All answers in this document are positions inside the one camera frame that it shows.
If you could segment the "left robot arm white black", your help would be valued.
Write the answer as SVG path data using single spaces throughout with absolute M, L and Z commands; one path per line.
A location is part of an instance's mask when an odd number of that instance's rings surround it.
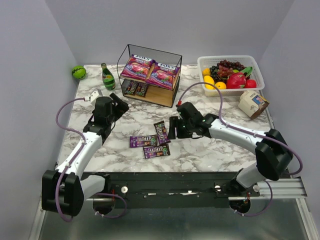
M 58 213 L 67 223 L 79 214 L 84 201 L 91 196 L 123 200 L 123 197 L 106 189 L 108 185 L 104 176 L 93 174 L 82 179 L 82 175 L 93 155 L 111 134 L 116 121 L 129 110 L 129 106 L 114 93 L 109 96 L 92 94 L 82 100 L 94 103 L 92 116 L 83 131 L 59 126 L 78 134 L 78 144 L 61 165 L 55 170 L 46 170 L 42 176 L 42 209 Z

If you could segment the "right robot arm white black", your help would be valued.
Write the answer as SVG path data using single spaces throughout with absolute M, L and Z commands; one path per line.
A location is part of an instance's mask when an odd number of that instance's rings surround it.
M 278 130 L 272 128 L 263 132 L 230 125 L 218 115 L 202 115 L 190 102 L 179 105 L 177 112 L 177 116 L 169 118 L 169 139 L 192 139 L 194 135 L 220 139 L 255 155 L 256 162 L 240 169 L 228 183 L 233 192 L 241 193 L 260 181 L 277 181 L 293 159 L 293 153 L 287 149 Z

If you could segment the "purple m&m's bag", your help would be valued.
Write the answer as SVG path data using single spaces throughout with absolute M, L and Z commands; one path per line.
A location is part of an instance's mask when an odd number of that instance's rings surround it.
M 129 147 L 140 148 L 140 147 L 154 147 L 158 145 L 158 137 L 154 135 L 144 136 L 130 136 Z
M 150 146 L 143 148 L 143 154 L 145 159 L 161 157 L 161 156 L 170 156 L 170 148 L 168 144 L 160 146 Z
M 128 86 L 126 87 L 126 89 L 124 91 L 124 93 L 126 95 L 135 95 L 139 85 L 140 85 L 140 82 L 134 81 L 134 80 L 130 80 L 129 83 L 128 83 Z
M 140 97 L 145 97 L 148 88 L 149 88 L 149 85 L 147 83 L 140 82 L 136 88 L 135 95 Z
M 160 122 L 154 123 L 153 125 L 156 131 L 158 144 L 162 146 L 170 143 L 171 140 L 168 137 L 167 129 L 165 127 L 165 122 L 162 120 Z

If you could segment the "purple Fox's candy bag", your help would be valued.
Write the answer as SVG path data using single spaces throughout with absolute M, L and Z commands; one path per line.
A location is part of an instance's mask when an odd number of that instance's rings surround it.
M 153 58 L 132 54 L 120 76 L 145 81 L 154 63 L 155 60 Z
M 146 79 L 146 83 L 167 90 L 173 90 L 180 69 L 176 65 L 156 62 L 150 76 Z

